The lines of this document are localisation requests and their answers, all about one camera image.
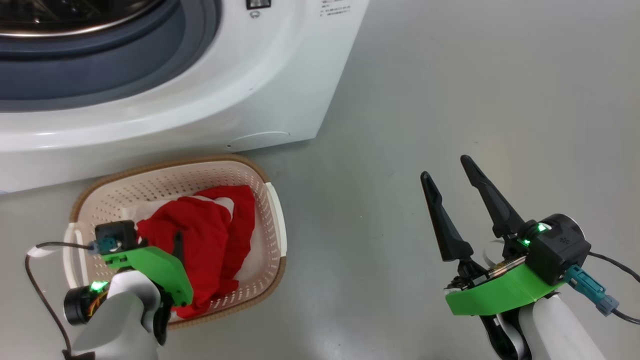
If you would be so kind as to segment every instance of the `cable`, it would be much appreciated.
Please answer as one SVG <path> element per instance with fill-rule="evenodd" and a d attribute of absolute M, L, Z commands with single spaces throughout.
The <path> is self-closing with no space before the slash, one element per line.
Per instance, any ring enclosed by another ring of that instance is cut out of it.
<path fill-rule="evenodd" d="M 76 244 L 76 243 L 65 243 L 65 242 L 62 242 L 62 241 L 48 241 L 48 242 L 45 242 L 45 243 L 40 243 L 40 244 L 36 245 L 35 247 L 39 249 L 39 248 L 46 247 L 46 246 L 66 246 L 66 247 L 73 247 L 73 248 L 76 248 L 76 249 L 85 249 L 85 250 L 92 250 L 93 249 L 93 247 L 90 246 L 90 245 L 81 245 L 81 244 Z M 62 333 L 62 337 L 65 339 L 65 346 L 67 347 L 66 352 L 68 354 L 70 354 L 71 353 L 71 342 L 69 341 L 69 336 L 67 335 L 67 331 L 65 330 L 64 326 L 62 326 L 62 323 L 60 322 L 60 319 L 58 318 L 58 315 L 56 315 L 56 313 L 53 311 L 53 309 L 51 308 L 51 305 L 49 304 L 49 301 L 47 301 L 47 298 L 44 297 L 44 294 L 42 293 L 42 290 L 38 286 L 38 283 L 33 278 L 33 274 L 31 273 L 31 268 L 29 267 L 29 260 L 30 259 L 31 259 L 30 255 L 27 255 L 24 258 L 24 269 L 27 271 L 27 276 L 29 277 L 29 280 L 31 281 L 31 285 L 33 285 L 33 288 L 38 293 L 38 296 L 40 297 L 40 300 L 42 300 L 42 303 L 47 308 L 47 310 L 49 311 L 49 314 L 51 314 L 51 317 L 53 318 L 53 320 L 56 322 L 56 325 L 60 329 L 60 332 Z"/>
<path fill-rule="evenodd" d="M 631 317 L 631 316 L 629 316 L 629 315 L 625 315 L 625 314 L 623 314 L 623 313 L 619 312 L 617 309 L 613 309 L 613 310 L 611 311 L 611 313 L 612 313 L 613 315 L 616 315 L 617 317 L 621 318 L 622 320 L 628 321 L 628 322 L 630 322 L 630 323 L 634 323 L 634 324 L 636 324 L 636 325 L 640 325 L 640 319 L 632 318 L 632 317 Z"/>
<path fill-rule="evenodd" d="M 623 265 L 611 258 L 608 258 L 607 256 L 604 255 L 600 255 L 600 254 L 596 254 L 595 252 L 591 252 L 589 251 L 589 255 L 593 256 L 594 258 L 598 258 L 598 259 L 603 259 L 604 261 L 608 261 L 614 265 L 616 265 L 617 267 L 621 268 L 622 271 L 630 274 L 631 276 L 633 276 L 637 282 L 640 282 L 640 275 L 637 274 L 637 272 L 631 270 L 629 267 L 627 267 L 626 265 Z"/>
<path fill-rule="evenodd" d="M 640 282 L 640 275 L 638 275 L 638 273 L 637 273 L 637 272 L 635 272 L 635 271 L 631 270 L 627 265 L 624 265 L 624 264 L 622 264 L 622 263 L 620 263 L 620 262 L 618 262 L 618 261 L 616 261 L 616 260 L 613 260 L 613 259 L 609 258 L 608 256 L 604 256 L 604 255 L 601 255 L 601 254 L 597 254 L 597 253 L 595 253 L 595 252 L 591 252 L 591 251 L 589 251 L 589 255 L 590 255 L 590 256 L 593 256 L 594 258 L 603 259 L 604 261 L 608 261 L 608 262 L 612 263 L 613 265 L 616 265 L 617 267 L 619 267 L 620 269 L 622 269 L 622 271 L 624 271 L 624 272 L 626 272 L 626 273 L 630 274 L 631 276 L 633 276 L 633 277 L 634 277 L 634 279 L 635 279 L 637 282 Z M 617 317 L 621 318 L 621 319 L 622 319 L 622 320 L 624 320 L 624 321 L 628 321 L 628 322 L 630 322 L 630 323 L 634 323 L 634 324 L 636 324 L 636 325 L 640 325 L 640 319 L 632 318 L 632 317 L 631 317 L 631 316 L 629 316 L 629 315 L 623 314 L 623 313 L 621 313 L 620 311 L 618 311 L 618 309 L 613 309 L 613 310 L 611 310 L 611 313 L 612 313 L 613 315 L 616 315 Z"/>
<path fill-rule="evenodd" d="M 51 317 L 53 317 L 53 320 L 56 322 L 56 325 L 60 329 L 60 332 L 62 333 L 62 336 L 65 339 L 65 346 L 67 347 L 67 351 L 71 353 L 71 342 L 69 342 L 69 336 L 67 335 L 67 332 L 66 332 L 65 328 L 62 326 L 62 323 L 60 322 L 60 319 L 58 318 L 56 313 L 51 308 L 51 305 L 49 305 L 49 302 L 47 301 L 47 299 L 44 297 L 44 294 L 42 293 L 42 290 L 40 290 L 40 287 L 36 283 L 36 280 L 33 278 L 33 274 L 31 273 L 31 269 L 29 267 L 29 260 L 30 259 L 31 259 L 31 256 L 29 256 L 29 255 L 27 255 L 26 258 L 24 259 L 24 268 L 25 268 L 25 270 L 27 270 L 27 276 L 29 277 L 29 280 L 31 281 L 31 285 L 33 285 L 33 288 L 38 293 L 38 296 L 40 297 L 40 300 L 42 300 L 42 303 L 44 304 L 44 306 L 47 308 L 47 310 L 49 310 L 49 314 L 51 314 Z"/>
<path fill-rule="evenodd" d="M 75 247 L 76 249 L 93 250 L 93 246 L 91 245 L 65 243 L 64 241 L 48 241 L 46 243 L 41 243 L 36 245 L 38 249 L 45 246 L 66 246 L 66 247 Z"/>
<path fill-rule="evenodd" d="M 95 300 L 91 303 L 91 305 L 89 306 L 89 316 L 93 316 L 93 313 L 95 312 L 95 307 L 100 307 L 100 304 L 102 303 L 102 298 L 107 295 L 107 291 L 101 293 L 97 298 L 95 298 Z"/>

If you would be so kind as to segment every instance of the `green 3d-printed part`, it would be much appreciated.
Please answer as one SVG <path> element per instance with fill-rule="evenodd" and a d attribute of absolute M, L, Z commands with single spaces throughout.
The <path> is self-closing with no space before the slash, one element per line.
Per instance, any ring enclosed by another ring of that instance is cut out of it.
<path fill-rule="evenodd" d="M 562 284 L 549 286 L 522 264 L 475 288 L 450 293 L 445 299 L 453 315 L 495 315 L 536 302 Z"/>
<path fill-rule="evenodd" d="M 103 255 L 102 258 L 110 268 L 131 266 L 143 273 L 170 293 L 176 306 L 186 306 L 193 301 L 193 288 L 184 266 L 178 258 L 160 248 L 141 247 Z"/>

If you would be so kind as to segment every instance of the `concrete floor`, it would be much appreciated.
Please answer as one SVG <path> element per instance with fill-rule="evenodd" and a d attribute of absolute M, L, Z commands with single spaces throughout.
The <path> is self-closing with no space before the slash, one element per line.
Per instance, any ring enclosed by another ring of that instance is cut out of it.
<path fill-rule="evenodd" d="M 440 260 L 419 184 L 429 170 L 480 253 L 491 225 L 464 153 L 524 218 L 570 215 L 595 251 L 640 268 L 640 7 L 556 4 L 373 0 L 318 137 L 246 154 L 282 201 L 280 287 L 251 309 L 171 332 L 161 358 L 496 359 L 480 321 L 447 308 L 456 265 Z M 60 358 L 23 260 L 61 239 L 88 184 L 0 197 L 3 358 Z M 60 309 L 59 254 L 33 268 Z M 597 259 L 586 269 L 640 316 L 632 278 Z M 637 357 L 640 327 L 602 317 L 569 288 L 561 296 L 609 359 Z"/>

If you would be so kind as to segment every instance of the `washing machine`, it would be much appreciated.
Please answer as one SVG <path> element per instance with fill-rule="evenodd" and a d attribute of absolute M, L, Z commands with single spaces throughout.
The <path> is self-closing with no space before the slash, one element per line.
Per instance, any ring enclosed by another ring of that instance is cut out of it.
<path fill-rule="evenodd" d="M 0 0 L 0 191 L 315 137 L 369 0 Z"/>

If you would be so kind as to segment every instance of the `laundry basket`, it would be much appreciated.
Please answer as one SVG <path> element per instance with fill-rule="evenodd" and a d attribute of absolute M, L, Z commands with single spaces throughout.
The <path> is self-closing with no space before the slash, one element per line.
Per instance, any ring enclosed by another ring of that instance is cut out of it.
<path fill-rule="evenodd" d="M 231 294 L 214 299 L 204 315 L 189 320 L 173 317 L 169 329 L 235 313 L 273 293 L 284 274 L 287 254 L 287 234 L 278 194 L 264 171 L 242 156 L 160 163 L 101 179 L 76 201 L 65 241 L 87 244 L 95 240 L 96 225 L 127 220 L 123 218 L 124 208 L 193 195 L 219 185 L 249 185 L 256 200 L 251 252 L 236 275 L 239 287 Z M 116 273 L 100 256 L 89 255 L 82 249 L 65 247 L 63 262 L 71 288 L 108 281 Z"/>

